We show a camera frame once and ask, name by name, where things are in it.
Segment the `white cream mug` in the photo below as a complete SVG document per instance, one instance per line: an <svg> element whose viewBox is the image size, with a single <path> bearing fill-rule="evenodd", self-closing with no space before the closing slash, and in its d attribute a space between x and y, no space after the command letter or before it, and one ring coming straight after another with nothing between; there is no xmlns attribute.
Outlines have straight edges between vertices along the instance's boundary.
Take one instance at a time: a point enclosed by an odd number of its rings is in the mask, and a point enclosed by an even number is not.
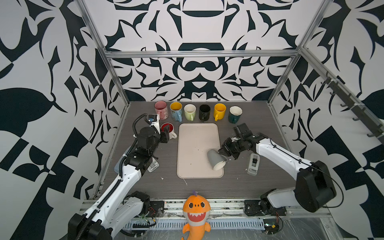
<svg viewBox="0 0 384 240"><path fill-rule="evenodd" d="M175 133L174 125L172 123L164 123L161 125L161 131L169 133L169 139L176 139L178 136Z"/></svg>

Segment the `grey mug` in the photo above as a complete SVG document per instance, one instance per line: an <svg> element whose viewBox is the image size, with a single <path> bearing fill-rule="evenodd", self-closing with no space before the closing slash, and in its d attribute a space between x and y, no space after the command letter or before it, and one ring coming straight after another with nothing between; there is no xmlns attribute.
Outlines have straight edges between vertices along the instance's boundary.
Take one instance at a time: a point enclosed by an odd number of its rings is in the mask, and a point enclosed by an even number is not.
<svg viewBox="0 0 384 240"><path fill-rule="evenodd" d="M214 149L211 149L207 152L207 157L214 171L222 169L228 161L227 157L221 155L218 151Z"/></svg>

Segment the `black mug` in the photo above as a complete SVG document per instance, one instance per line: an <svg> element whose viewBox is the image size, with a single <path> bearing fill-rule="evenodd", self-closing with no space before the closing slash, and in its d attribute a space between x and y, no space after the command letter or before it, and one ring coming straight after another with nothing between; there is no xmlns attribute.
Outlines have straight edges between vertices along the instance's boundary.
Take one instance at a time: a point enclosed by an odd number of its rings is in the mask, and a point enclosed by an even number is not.
<svg viewBox="0 0 384 240"><path fill-rule="evenodd" d="M206 122L210 118L211 107L207 104L203 104L199 108L199 119L201 122Z"/></svg>

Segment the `blue butterfly mug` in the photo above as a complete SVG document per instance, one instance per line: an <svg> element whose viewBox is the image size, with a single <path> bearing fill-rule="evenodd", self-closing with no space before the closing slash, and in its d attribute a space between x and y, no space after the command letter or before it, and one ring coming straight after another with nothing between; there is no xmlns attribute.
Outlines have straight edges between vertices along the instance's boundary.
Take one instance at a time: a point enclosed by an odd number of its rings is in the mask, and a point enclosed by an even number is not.
<svg viewBox="0 0 384 240"><path fill-rule="evenodd" d="M179 102L173 102L170 104L170 110L172 119L181 123L183 121L183 105Z"/></svg>

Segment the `left grey docking plate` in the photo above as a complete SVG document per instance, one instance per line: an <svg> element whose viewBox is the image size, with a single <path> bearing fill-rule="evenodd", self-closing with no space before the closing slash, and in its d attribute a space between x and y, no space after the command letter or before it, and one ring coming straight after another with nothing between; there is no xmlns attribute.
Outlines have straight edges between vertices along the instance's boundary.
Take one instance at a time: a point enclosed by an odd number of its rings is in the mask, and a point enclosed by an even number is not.
<svg viewBox="0 0 384 240"><path fill-rule="evenodd" d="M148 167L148 171L150 173L154 172L158 167L159 167L159 163L157 162L157 160L155 158L152 158L152 163L150 164L150 166Z"/></svg>

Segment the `pink ghost pattern mug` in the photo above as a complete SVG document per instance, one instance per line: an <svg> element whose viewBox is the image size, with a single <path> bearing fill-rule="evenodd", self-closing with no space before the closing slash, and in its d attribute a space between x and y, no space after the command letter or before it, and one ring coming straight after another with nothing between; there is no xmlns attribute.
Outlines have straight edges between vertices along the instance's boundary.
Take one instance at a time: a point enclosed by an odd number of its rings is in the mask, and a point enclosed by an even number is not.
<svg viewBox="0 0 384 240"><path fill-rule="evenodd" d="M165 101L157 101L154 107L160 120L166 120L169 117L168 104Z"/></svg>

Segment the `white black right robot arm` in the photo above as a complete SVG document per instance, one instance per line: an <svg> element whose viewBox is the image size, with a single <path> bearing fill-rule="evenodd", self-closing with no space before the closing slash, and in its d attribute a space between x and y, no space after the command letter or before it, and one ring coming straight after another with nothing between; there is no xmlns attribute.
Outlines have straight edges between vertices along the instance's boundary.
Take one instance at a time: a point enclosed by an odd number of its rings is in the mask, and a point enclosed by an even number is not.
<svg viewBox="0 0 384 240"><path fill-rule="evenodd" d="M296 181L294 188L275 189L261 196L260 208L264 214L284 207L302 207L314 213L337 196L326 164L300 158L262 134L246 139L227 138L218 154L236 160L244 151L267 158Z"/></svg>

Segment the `light green mug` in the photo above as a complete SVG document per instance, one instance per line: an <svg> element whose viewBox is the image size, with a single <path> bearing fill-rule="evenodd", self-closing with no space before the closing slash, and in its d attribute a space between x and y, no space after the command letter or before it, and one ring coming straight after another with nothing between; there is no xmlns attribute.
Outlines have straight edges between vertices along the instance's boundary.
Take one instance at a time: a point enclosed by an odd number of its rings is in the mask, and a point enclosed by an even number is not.
<svg viewBox="0 0 384 240"><path fill-rule="evenodd" d="M193 104L187 104L184 107L184 113L185 113L185 118L188 121L193 122L194 119L196 118L196 106Z"/></svg>

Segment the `beige plastic tray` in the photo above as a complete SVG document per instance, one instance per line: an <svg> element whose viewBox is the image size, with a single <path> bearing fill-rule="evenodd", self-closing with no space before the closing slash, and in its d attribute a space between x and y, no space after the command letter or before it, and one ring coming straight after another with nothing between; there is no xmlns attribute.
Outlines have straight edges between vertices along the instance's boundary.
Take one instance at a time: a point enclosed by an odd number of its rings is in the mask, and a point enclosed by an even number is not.
<svg viewBox="0 0 384 240"><path fill-rule="evenodd" d="M214 170L208 151L220 148L216 124L181 124L178 135L177 175L181 179L218 179L224 169Z"/></svg>

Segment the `yellow mug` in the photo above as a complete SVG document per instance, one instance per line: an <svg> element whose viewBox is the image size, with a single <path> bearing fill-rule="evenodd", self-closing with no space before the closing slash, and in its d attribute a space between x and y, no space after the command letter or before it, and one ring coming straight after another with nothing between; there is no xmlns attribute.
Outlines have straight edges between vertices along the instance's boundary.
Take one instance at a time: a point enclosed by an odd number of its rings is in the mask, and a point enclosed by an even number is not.
<svg viewBox="0 0 384 240"><path fill-rule="evenodd" d="M221 103L218 103L214 106L214 119L216 122L222 120L225 117L226 109L226 106Z"/></svg>

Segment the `grey docking plate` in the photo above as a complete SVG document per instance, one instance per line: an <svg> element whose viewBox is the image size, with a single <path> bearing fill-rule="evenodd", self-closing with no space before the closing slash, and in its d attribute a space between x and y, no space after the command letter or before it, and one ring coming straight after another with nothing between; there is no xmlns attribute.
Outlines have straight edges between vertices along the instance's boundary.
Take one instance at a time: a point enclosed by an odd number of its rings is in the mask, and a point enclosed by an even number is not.
<svg viewBox="0 0 384 240"><path fill-rule="evenodd" d="M157 160L155 158L152 158L152 163L150 164L150 166L148 167L148 171L150 173L154 172L158 167L159 167L159 163L157 162Z"/></svg>
<svg viewBox="0 0 384 240"><path fill-rule="evenodd" d="M256 176L260 165L260 155L252 153L250 155L249 166L247 168L247 174Z"/></svg>

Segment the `dark green mug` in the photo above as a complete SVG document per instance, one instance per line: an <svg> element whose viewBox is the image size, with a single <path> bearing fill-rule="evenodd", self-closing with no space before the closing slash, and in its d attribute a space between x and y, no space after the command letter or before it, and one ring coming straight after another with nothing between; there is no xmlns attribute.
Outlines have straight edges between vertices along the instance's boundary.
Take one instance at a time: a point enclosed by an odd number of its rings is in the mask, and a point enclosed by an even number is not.
<svg viewBox="0 0 384 240"><path fill-rule="evenodd" d="M229 122L231 124L236 124L239 120L241 115L243 114L243 110L238 106L232 106L230 107L230 113L229 113Z"/></svg>

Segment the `right grey docking plate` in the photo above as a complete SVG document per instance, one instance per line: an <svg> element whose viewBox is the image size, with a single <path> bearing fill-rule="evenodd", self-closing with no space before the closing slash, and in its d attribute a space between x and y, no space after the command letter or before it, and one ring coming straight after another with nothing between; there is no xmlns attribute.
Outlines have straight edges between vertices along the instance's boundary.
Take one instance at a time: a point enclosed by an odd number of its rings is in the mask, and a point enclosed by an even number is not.
<svg viewBox="0 0 384 240"><path fill-rule="evenodd" d="M260 155L252 153L250 155L249 166L247 168L247 174L256 176L260 165Z"/></svg>

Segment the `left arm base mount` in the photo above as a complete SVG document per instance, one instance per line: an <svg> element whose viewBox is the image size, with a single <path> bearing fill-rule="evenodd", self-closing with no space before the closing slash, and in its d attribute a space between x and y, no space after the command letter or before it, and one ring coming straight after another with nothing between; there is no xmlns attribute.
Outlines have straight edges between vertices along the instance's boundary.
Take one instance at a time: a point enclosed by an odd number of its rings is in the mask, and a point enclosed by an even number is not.
<svg viewBox="0 0 384 240"><path fill-rule="evenodd" d="M164 201L147 201L143 205L142 215L149 218L155 218L164 213L164 208Z"/></svg>

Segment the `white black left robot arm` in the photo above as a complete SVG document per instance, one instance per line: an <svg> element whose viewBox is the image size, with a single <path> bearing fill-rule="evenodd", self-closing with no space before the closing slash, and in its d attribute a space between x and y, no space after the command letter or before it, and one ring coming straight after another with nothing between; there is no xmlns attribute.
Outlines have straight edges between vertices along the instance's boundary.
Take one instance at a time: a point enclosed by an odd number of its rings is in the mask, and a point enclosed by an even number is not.
<svg viewBox="0 0 384 240"><path fill-rule="evenodd" d="M170 140L170 129L161 130L158 114L140 115L132 128L134 142L120 158L117 177L84 214L70 219L69 240L112 240L134 217L148 213L150 197L129 191L146 172L159 167L155 151Z"/></svg>

